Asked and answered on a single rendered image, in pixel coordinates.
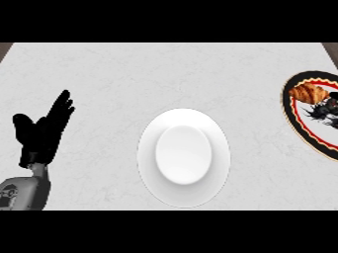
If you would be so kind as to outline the black red patterned plate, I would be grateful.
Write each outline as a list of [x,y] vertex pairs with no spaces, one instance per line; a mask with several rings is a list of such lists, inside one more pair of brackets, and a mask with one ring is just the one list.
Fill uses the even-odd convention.
[[323,71],[304,71],[289,77],[282,86],[282,112],[303,141],[328,158],[338,161],[338,101],[331,97],[315,105],[301,103],[288,90],[303,83],[338,92],[338,75]]

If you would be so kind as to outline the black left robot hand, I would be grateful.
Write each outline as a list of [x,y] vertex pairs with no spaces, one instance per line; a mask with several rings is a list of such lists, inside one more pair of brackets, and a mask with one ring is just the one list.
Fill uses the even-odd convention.
[[37,122],[25,114],[13,116],[16,139],[22,144],[19,166],[34,163],[48,165],[56,157],[60,136],[75,110],[69,91],[63,90],[56,98],[48,114]]

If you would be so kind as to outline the plain white plate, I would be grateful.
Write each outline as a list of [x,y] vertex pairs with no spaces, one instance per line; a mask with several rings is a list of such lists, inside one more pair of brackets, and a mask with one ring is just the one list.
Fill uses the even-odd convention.
[[171,109],[150,121],[139,141],[137,166],[153,196],[192,208],[220,192],[229,175],[230,149],[217,122],[193,109]]

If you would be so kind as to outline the golden brown croissant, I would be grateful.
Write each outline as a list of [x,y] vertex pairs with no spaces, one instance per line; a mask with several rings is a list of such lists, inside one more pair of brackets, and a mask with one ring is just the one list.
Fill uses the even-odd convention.
[[288,90],[288,94],[301,103],[315,105],[329,98],[329,92],[310,83],[303,83]]

